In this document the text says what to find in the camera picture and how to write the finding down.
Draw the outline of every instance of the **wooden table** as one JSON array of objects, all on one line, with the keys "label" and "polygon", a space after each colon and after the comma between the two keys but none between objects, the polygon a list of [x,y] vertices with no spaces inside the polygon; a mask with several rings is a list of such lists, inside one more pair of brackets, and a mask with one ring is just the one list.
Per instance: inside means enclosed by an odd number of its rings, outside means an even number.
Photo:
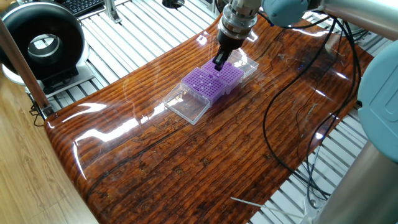
[{"label": "wooden table", "polygon": [[[264,111],[309,63],[327,31],[282,30],[259,17],[242,47],[258,70],[191,125],[162,99],[214,57],[217,23],[46,120],[65,172],[100,223],[244,223],[258,208],[230,197],[264,203],[289,176],[264,142]],[[271,146],[293,168],[318,124],[349,92],[353,55],[342,40],[333,64],[339,39],[331,37],[267,117]],[[364,70],[372,57],[359,48],[358,54]]]}]

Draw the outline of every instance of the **black cable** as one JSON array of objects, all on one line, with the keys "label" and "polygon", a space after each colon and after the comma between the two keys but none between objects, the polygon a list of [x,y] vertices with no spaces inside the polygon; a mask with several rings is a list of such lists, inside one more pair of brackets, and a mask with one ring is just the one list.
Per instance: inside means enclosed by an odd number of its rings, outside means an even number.
[{"label": "black cable", "polygon": [[[259,13],[259,15],[260,15],[261,17],[263,17],[269,24],[271,24],[272,26],[274,25],[274,24],[271,22],[271,20],[265,15],[265,12],[264,12],[264,11],[259,11],[258,13]],[[281,28],[284,28],[284,29],[306,29],[306,28],[314,27],[314,26],[316,26],[316,25],[318,25],[318,24],[321,24],[322,22],[325,22],[325,21],[327,21],[328,19],[330,19],[330,16],[325,17],[325,18],[319,20],[318,22],[314,22],[313,24],[309,24],[309,25],[306,25],[306,26],[300,26],[300,27],[291,26],[291,27],[281,27]]]},{"label": "black cable", "polygon": [[[345,30],[344,26],[343,26],[342,24],[340,24],[340,22],[338,22],[338,21],[337,21],[337,23],[338,23],[339,26],[341,27],[342,32],[345,33],[345,35],[346,35],[346,37],[347,37],[347,39],[348,39],[348,41],[349,41],[349,44],[350,44],[350,46],[351,46],[351,48],[352,48],[352,51],[353,51],[353,60],[354,60],[353,82],[352,82],[352,85],[351,85],[350,93],[349,93],[348,96],[346,97],[346,99],[345,99],[345,101],[343,102],[342,106],[341,106],[337,111],[335,111],[334,113],[332,113],[331,115],[329,115],[329,116],[327,117],[327,119],[325,119],[325,120],[318,126],[318,128],[316,129],[316,131],[314,132],[314,134],[313,134],[313,136],[312,136],[312,139],[314,139],[314,137],[315,137],[315,135],[316,135],[318,129],[321,128],[321,126],[322,126],[326,121],[328,121],[328,120],[330,119],[331,116],[334,116],[333,121],[331,122],[331,124],[329,125],[328,129],[326,130],[326,132],[325,132],[324,135],[322,136],[322,139],[321,139],[319,145],[322,144],[323,140],[326,138],[327,134],[329,133],[329,131],[330,131],[331,128],[333,127],[333,124],[334,124],[334,122],[336,121],[336,119],[337,119],[339,113],[341,112],[341,110],[352,100],[352,98],[350,98],[350,96],[351,96],[351,94],[353,94],[353,90],[354,90],[354,88],[355,88],[355,83],[356,83],[356,68],[358,68],[358,74],[359,74],[358,76],[359,76],[359,80],[361,80],[361,67],[360,67],[360,64],[359,64],[358,55],[357,55],[357,53],[356,53],[355,44],[354,44],[354,40],[353,40],[353,35],[352,35],[352,32],[351,32],[351,29],[349,28],[348,23],[344,21],[344,23],[345,23],[345,25],[347,26],[347,29],[348,29],[348,33],[347,33],[347,31]],[[312,141],[309,142],[308,148],[307,148],[307,160],[308,160],[308,154],[309,154],[311,142],[312,142]],[[314,160],[314,164],[312,165],[312,168],[311,168],[311,171],[310,171],[309,182],[312,182],[312,181],[313,181],[313,179],[312,179],[312,172],[313,172],[314,167],[315,167],[315,160]],[[309,197],[309,190],[310,190],[310,185],[308,184],[308,185],[307,185],[307,198],[308,198],[308,200],[310,200],[310,197]]]},{"label": "black cable", "polygon": [[369,33],[369,31],[366,31],[365,33],[363,33],[362,35],[360,35],[358,38],[356,38],[356,39],[354,40],[354,42],[357,42],[357,41],[361,40],[362,37],[364,37],[364,36],[367,35],[368,33]]},{"label": "black cable", "polygon": [[44,126],[44,124],[36,124],[37,122],[37,117],[39,117],[40,113],[37,111],[36,106],[33,104],[30,107],[30,111],[29,111],[30,115],[35,116],[35,121],[33,122],[33,125],[36,127],[42,127]]},{"label": "black cable", "polygon": [[309,25],[306,25],[306,26],[300,26],[300,27],[291,26],[291,27],[281,27],[281,28],[284,28],[284,29],[306,29],[306,28],[310,28],[310,27],[316,26],[318,24],[321,24],[322,22],[325,22],[328,19],[330,19],[330,16],[325,17],[325,18],[319,20],[318,22],[314,22],[313,24],[309,24]]},{"label": "black cable", "polygon": [[[329,72],[329,70],[334,66],[334,64],[337,62],[338,56],[339,56],[339,54],[340,54],[340,47],[341,47],[341,38],[342,38],[342,34],[343,34],[343,31],[341,31],[340,38],[339,38],[339,41],[338,41],[338,47],[337,47],[337,51],[336,51],[335,60],[334,60],[333,63],[328,67],[328,69],[326,70],[326,72],[324,73],[324,75],[326,75],[326,74]],[[307,105],[307,103],[311,100],[312,96],[317,92],[318,85],[319,85],[319,83],[321,82],[321,80],[322,80],[322,78],[320,78],[319,81],[317,81],[317,84],[315,85],[315,88],[314,88],[312,94],[310,95],[310,97],[308,97],[308,100],[304,103],[304,105],[303,105],[300,109],[297,110],[297,112],[296,112],[296,114],[295,114],[296,126],[297,126],[297,130],[298,130],[298,136],[299,136],[299,138],[300,138],[300,142],[297,144],[297,148],[296,148],[296,155],[297,155],[298,159],[300,159],[300,161],[301,161],[302,159],[301,159],[300,156],[299,156],[299,146],[300,146],[302,140],[301,140],[301,132],[300,132],[300,126],[299,126],[299,118],[298,118],[298,115],[299,115],[299,112],[300,112],[302,109],[304,109],[305,105]]]},{"label": "black cable", "polygon": [[271,26],[274,26],[273,23],[269,20],[269,18],[263,13],[264,13],[263,11],[259,11],[259,15],[263,17]]},{"label": "black cable", "polygon": [[271,154],[275,157],[275,159],[282,164],[284,167],[286,167],[286,169],[288,169],[289,171],[291,171],[291,173],[293,173],[294,175],[296,175],[300,180],[310,184],[312,187],[314,187],[315,189],[319,190],[320,192],[324,193],[325,195],[330,195],[324,191],[322,191],[321,189],[319,189],[319,187],[316,187],[314,184],[311,184],[311,182],[309,180],[307,180],[306,178],[302,177],[300,174],[296,173],[291,167],[289,167],[284,161],[282,161],[276,154],[275,152],[272,150],[271,145],[269,144],[268,138],[267,138],[267,131],[266,131],[266,119],[267,119],[267,115],[268,112],[273,104],[273,102],[276,100],[276,98],[283,93],[286,89],[288,89],[288,87],[290,87],[291,85],[293,85],[293,83],[295,83],[300,77],[302,77],[307,71],[308,69],[313,65],[313,63],[317,60],[317,58],[319,57],[319,55],[321,54],[323,48],[326,46],[333,29],[336,26],[336,20],[333,21],[332,27],[328,33],[328,35],[325,37],[325,40],[322,43],[322,47],[320,47],[320,49],[318,50],[318,52],[315,54],[314,58],[311,60],[311,62],[304,68],[304,70],[302,70],[302,72],[297,75],[288,85],[286,85],[285,87],[283,87],[283,89],[281,89],[281,91],[279,91],[272,99],[271,102],[268,104],[268,107],[266,109],[266,111],[264,112],[264,120],[262,122],[262,132],[264,135],[264,140],[267,144],[268,149],[270,150]]}]

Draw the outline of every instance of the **white cable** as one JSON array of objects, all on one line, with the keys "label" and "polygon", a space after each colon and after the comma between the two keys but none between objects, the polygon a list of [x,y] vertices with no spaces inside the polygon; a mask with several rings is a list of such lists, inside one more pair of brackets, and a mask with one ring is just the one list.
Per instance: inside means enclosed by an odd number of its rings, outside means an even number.
[{"label": "white cable", "polygon": [[287,213],[287,212],[284,212],[284,211],[281,211],[281,210],[278,210],[278,209],[274,209],[274,208],[267,207],[267,206],[265,206],[265,205],[259,205],[259,204],[256,204],[256,203],[248,202],[248,201],[241,200],[241,199],[237,199],[237,198],[234,198],[234,197],[231,197],[231,199],[237,200],[237,201],[239,201],[239,202],[243,202],[243,203],[246,203],[246,204],[249,204],[249,205],[254,205],[254,206],[257,206],[257,207],[261,207],[261,208],[266,208],[266,209],[271,210],[271,211],[280,212],[280,213],[282,213],[282,214],[290,215],[290,216],[292,216],[292,217],[304,219],[304,217],[301,217],[301,216],[299,216],[299,215],[290,214],[290,213]]}]

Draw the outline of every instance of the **metal grating floor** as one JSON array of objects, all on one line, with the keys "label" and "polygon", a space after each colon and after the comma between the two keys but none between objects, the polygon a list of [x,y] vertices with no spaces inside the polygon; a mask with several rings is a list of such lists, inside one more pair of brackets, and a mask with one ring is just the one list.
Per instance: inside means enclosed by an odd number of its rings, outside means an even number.
[{"label": "metal grating floor", "polygon": [[[122,22],[115,24],[101,11],[81,17],[90,54],[85,66],[95,76],[49,98],[55,111],[80,100],[126,76],[147,62],[168,52],[207,28],[215,19],[200,0],[187,0],[178,11],[166,9],[156,0],[117,0]],[[322,19],[317,14],[306,14],[310,22]],[[330,26],[330,21],[320,24]],[[377,35],[366,37],[359,45],[376,55],[391,41]],[[314,179],[325,191],[332,192],[347,172],[367,141],[356,109],[325,139],[314,168]],[[304,166],[298,171],[306,174]],[[303,216],[306,185],[290,176],[266,202],[266,206]],[[300,223],[299,218],[260,209],[249,223]]]},{"label": "metal grating floor", "polygon": [[196,0],[185,1],[186,7],[178,11],[166,9],[155,0],[124,0],[115,4],[122,19],[120,24],[111,21],[103,11],[80,18],[90,46],[85,66],[95,77],[50,97],[55,111],[168,52],[206,29],[217,17]]},{"label": "metal grating floor", "polygon": [[[359,122],[358,111],[355,108],[350,111],[348,116],[343,118],[321,145],[313,178],[322,190],[326,192],[334,191],[367,140],[368,138]],[[314,157],[315,153],[310,155],[310,162]],[[298,171],[308,177],[303,164],[298,168]],[[306,192],[307,185],[291,175],[280,186],[280,189],[272,195],[271,199],[265,203],[265,206],[303,217]],[[301,219],[261,208],[254,214],[249,223],[288,224],[301,223]]]}]

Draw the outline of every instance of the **clear plastic box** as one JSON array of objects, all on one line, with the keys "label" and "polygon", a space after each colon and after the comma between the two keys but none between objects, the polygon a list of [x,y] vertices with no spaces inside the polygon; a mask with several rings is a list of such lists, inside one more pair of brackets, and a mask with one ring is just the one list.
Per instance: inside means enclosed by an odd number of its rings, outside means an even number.
[{"label": "clear plastic box", "polygon": [[257,62],[251,60],[246,55],[239,53],[237,50],[232,51],[227,62],[242,70],[244,72],[243,78],[247,78],[253,74],[259,67]]},{"label": "clear plastic box", "polygon": [[194,92],[190,87],[179,83],[164,99],[164,105],[186,119],[191,124],[198,120],[210,108],[210,101]]}]

